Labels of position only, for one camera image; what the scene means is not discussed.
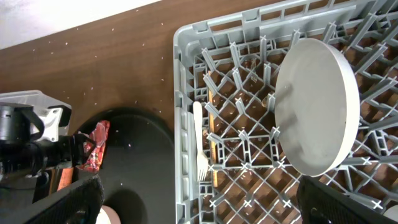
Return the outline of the grey dishwasher rack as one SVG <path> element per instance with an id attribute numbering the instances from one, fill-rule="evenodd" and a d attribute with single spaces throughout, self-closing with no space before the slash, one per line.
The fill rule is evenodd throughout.
<path id="1" fill-rule="evenodd" d="M 277 142 L 274 91 L 298 41 L 334 46 L 361 97 L 356 140 L 320 181 L 384 213 L 397 205 L 397 1 L 282 1 L 179 28 L 174 35 L 177 223 L 301 223 L 300 173 Z M 197 180 L 193 103 L 203 108 Z"/>

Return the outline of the grey plate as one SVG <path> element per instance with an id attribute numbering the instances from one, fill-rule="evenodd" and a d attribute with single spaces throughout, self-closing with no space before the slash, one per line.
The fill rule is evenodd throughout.
<path id="1" fill-rule="evenodd" d="M 317 39 L 298 41 L 280 66 L 275 124 L 292 166 L 317 177 L 347 157 L 359 127 L 359 91 L 353 70 L 336 48 Z"/>

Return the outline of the white plastic fork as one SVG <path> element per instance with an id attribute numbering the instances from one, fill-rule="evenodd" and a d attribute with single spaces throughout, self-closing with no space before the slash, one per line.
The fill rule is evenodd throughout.
<path id="1" fill-rule="evenodd" d="M 199 101 L 193 103 L 193 118 L 197 145 L 197 180 L 201 182 L 208 172 L 208 158 L 203 152 L 203 108 Z"/>

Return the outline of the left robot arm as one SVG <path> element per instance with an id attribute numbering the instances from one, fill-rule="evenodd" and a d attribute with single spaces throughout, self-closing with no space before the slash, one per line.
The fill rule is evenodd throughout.
<path id="1" fill-rule="evenodd" d="M 84 164 L 96 143 L 84 134 L 60 134 L 71 109 L 1 103 L 1 181 L 35 177 Z"/>

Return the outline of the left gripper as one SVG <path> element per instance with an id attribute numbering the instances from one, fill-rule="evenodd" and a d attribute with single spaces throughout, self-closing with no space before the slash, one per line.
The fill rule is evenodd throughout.
<path id="1" fill-rule="evenodd" d="M 40 141 L 43 169 L 65 169 L 83 165 L 96 148 L 86 135 L 60 136 L 58 141 Z"/>

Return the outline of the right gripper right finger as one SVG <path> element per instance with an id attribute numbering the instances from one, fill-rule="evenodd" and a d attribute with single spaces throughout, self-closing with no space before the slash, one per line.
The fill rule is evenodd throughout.
<path id="1" fill-rule="evenodd" d="M 310 176 L 300 178 L 296 196 L 303 224 L 397 224 Z"/>

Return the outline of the orange carrot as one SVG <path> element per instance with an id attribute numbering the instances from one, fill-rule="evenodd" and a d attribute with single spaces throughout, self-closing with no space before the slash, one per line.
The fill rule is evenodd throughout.
<path id="1" fill-rule="evenodd" d="M 68 187 L 72 183 L 73 179 L 73 168 L 67 168 L 62 170 L 60 182 L 58 184 L 58 191 Z"/>

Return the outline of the round black tray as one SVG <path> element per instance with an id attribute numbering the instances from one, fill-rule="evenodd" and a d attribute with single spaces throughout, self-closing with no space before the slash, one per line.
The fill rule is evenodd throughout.
<path id="1" fill-rule="evenodd" d="M 122 223 L 175 223 L 174 136 L 166 123 L 137 108 L 102 111 L 79 130 L 110 122 L 99 177 L 104 204 Z"/>

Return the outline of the clear plastic bin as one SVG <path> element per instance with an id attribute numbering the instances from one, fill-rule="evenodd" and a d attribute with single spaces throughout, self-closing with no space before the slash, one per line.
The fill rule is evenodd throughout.
<path id="1" fill-rule="evenodd" d="M 40 90 L 15 91 L 10 93 L 1 93 L 1 102 L 19 103 L 24 105 L 39 106 L 48 108 L 51 106 L 63 105 L 71 109 L 72 107 L 58 99 L 52 98 L 42 93 Z"/>

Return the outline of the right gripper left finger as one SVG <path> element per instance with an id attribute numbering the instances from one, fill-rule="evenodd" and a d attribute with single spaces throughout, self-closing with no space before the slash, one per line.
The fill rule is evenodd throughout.
<path id="1" fill-rule="evenodd" d="M 104 202 L 98 175 L 78 180 L 18 212 L 19 223 L 95 223 Z"/>

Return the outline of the white cup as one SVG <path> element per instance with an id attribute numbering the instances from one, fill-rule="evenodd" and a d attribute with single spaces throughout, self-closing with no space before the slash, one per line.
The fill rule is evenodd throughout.
<path id="1" fill-rule="evenodd" d="M 383 215 L 391 220 L 394 220 L 395 222 L 398 222 L 398 205 L 394 205 L 390 208 L 388 208 Z"/>

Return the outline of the pink bowl with food scraps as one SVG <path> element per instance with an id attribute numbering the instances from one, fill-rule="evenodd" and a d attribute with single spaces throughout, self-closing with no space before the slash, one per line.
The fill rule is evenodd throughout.
<path id="1" fill-rule="evenodd" d="M 96 224 L 121 224 L 119 215 L 114 209 L 103 205 L 96 218 Z"/>

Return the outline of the red snack wrapper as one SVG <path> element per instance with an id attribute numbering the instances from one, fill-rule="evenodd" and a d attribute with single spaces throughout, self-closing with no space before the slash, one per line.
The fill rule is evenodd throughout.
<path id="1" fill-rule="evenodd" d="M 84 153 L 88 154 L 88 158 L 82 165 L 78 166 L 79 169 L 89 172 L 99 171 L 104 158 L 109 128 L 110 122 L 101 120 L 97 122 L 95 129 L 92 130 L 89 135 L 85 134 L 85 136 L 93 140 L 95 144 L 89 141 L 83 144 Z"/>

